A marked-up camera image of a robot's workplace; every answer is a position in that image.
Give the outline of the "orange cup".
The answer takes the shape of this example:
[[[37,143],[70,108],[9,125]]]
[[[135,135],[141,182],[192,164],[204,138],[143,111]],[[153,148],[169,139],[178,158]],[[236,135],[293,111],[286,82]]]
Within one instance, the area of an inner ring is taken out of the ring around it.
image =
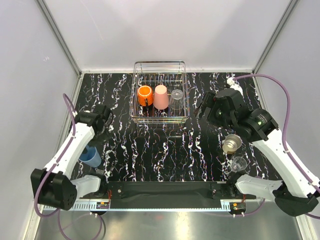
[[[153,89],[148,85],[142,85],[137,90],[138,103],[143,107],[149,107],[153,104]]]

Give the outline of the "blue plastic cup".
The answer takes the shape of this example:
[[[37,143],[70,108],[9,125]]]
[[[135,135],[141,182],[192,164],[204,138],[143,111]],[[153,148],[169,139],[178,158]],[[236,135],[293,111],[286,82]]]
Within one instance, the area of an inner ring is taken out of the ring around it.
[[[92,168],[97,168],[102,163],[102,159],[97,148],[89,145],[87,145],[82,151],[78,160]]]

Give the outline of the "pink plastic cup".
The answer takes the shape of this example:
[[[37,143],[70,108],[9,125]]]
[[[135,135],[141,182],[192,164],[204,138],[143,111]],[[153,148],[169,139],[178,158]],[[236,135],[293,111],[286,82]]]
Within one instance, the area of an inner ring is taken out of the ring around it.
[[[157,85],[154,89],[153,105],[158,110],[164,110],[169,106],[168,91],[165,85]]]

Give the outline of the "clear faceted glass tumbler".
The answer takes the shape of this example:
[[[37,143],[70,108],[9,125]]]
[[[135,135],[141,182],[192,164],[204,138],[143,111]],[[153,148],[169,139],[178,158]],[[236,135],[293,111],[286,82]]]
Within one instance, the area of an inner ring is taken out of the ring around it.
[[[184,106],[184,93],[180,89],[174,89],[169,99],[169,107],[173,110],[180,110]]]

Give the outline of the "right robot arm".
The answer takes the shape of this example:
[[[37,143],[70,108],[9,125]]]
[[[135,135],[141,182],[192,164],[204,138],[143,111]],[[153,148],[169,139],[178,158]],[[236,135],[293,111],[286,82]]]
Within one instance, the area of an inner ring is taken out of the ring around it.
[[[242,140],[252,143],[272,164],[281,180],[252,177],[241,170],[232,173],[217,194],[233,199],[241,195],[261,197],[275,204],[292,217],[308,214],[319,204],[320,179],[282,143],[282,132],[269,112],[262,108],[250,110],[240,91],[226,88],[214,93],[207,91],[195,115],[201,119],[210,109],[206,120],[216,126],[233,130]]]

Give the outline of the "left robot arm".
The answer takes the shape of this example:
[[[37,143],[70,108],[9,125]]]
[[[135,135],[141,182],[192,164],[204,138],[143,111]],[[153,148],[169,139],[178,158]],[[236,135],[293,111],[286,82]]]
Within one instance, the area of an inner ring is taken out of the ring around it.
[[[71,175],[84,150],[89,157],[86,164],[93,168],[100,166],[101,158],[97,152],[90,153],[89,143],[109,131],[113,118],[112,110],[102,104],[96,105],[93,111],[72,115],[71,131],[60,149],[43,169],[36,168],[30,175],[36,211],[38,205],[67,211],[87,194],[97,199],[107,195],[108,187],[101,175],[88,174],[75,180]]]

